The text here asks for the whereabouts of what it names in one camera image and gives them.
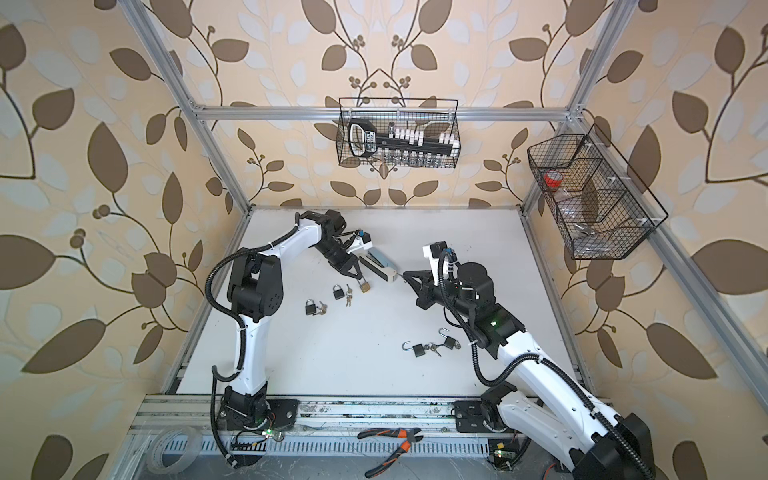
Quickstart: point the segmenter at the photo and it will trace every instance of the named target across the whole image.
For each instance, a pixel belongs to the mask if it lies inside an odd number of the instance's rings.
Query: robotic arm
[[[233,467],[237,467],[237,461],[224,448],[216,427],[217,382],[230,382],[224,390],[220,410],[228,423],[241,429],[266,430],[264,427],[271,412],[266,400],[264,357],[271,316],[283,302],[282,262],[290,262],[307,248],[315,247],[339,273],[362,279],[359,260],[353,252],[368,250],[372,246],[371,236],[362,230],[344,232],[345,228],[346,221],[334,210],[325,214],[312,211],[296,214],[296,222],[289,233],[263,247],[241,248],[221,260],[208,276],[205,285],[208,302],[216,310],[231,316],[239,326],[235,373],[224,377],[216,366],[212,368],[214,383],[210,408],[214,440]],[[233,263],[227,286],[231,309],[220,305],[211,292],[214,277],[229,262]]]
[[[467,334],[475,374],[491,387],[481,397],[488,429],[520,430],[577,480],[655,477],[648,427],[635,414],[622,418],[557,366],[525,325],[496,303],[493,280],[481,264],[459,263],[445,242],[424,247],[424,256],[430,270],[402,276],[418,296],[417,306],[426,310],[435,303],[443,305]],[[480,372],[478,347],[508,365],[497,379],[486,379]],[[512,370],[549,410],[505,381]]]

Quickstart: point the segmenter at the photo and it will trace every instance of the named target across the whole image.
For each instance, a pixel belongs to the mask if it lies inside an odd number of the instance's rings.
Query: black wire mesh basket
[[[392,102],[392,98],[339,99],[339,165],[455,168],[462,149],[458,100],[398,98],[396,104]]]
[[[669,216],[621,152],[627,173],[609,164],[601,152],[606,143],[593,125],[586,135],[562,134],[528,148],[531,172],[574,260],[624,259]]]

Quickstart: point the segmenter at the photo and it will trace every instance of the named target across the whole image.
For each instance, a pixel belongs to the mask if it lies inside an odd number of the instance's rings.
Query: white table
[[[493,279],[496,300],[522,321],[550,357],[572,374],[571,360],[555,322],[544,285],[516,210],[341,210],[347,228],[362,228],[398,271],[427,270],[422,246],[445,240],[460,262],[478,262]],[[241,243],[257,247],[293,226],[292,210],[256,210]],[[445,324],[442,308],[422,310],[401,279],[386,283],[361,266],[371,284],[362,293],[354,279],[339,275],[314,248],[283,264],[285,297],[273,316],[266,365],[271,395],[477,396],[486,388],[475,377],[471,350],[459,328]],[[332,287],[348,283],[352,306],[333,299]],[[224,288],[218,301],[226,306]],[[306,316],[307,299],[322,300],[324,316]],[[441,348],[416,358],[403,342],[441,343],[448,327],[462,348]],[[210,393],[210,367],[232,372],[236,323],[213,311],[191,357],[178,393]],[[485,351],[486,378],[505,367]],[[515,378],[509,382],[525,387]],[[220,384],[220,392],[225,385]]]

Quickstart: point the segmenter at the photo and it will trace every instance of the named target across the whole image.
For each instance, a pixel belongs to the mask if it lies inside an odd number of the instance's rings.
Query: closed padlock
[[[312,300],[311,298],[307,300],[304,309],[306,310],[307,315],[314,315],[317,313],[317,305],[315,305],[315,300]]]
[[[344,298],[344,290],[342,290],[341,285],[333,286],[333,298],[336,300],[341,300]]]

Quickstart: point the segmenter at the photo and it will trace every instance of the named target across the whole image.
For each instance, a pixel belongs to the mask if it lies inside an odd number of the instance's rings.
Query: floral wallpaper
[[[0,3],[0,459],[106,476],[240,216],[115,2]]]
[[[574,261],[542,212],[532,226],[596,393],[646,422],[657,478],[761,478],[768,417],[653,248]]]
[[[563,107],[607,0],[147,0],[207,105],[322,106],[325,97],[455,98]]]
[[[490,207],[522,204],[533,176],[525,149],[550,135],[547,122],[460,124],[457,168],[340,166],[336,124],[219,121],[214,128],[252,204],[315,207]],[[219,183],[207,185],[219,193]]]
[[[767,38],[765,2],[641,2],[585,110],[764,352]]]

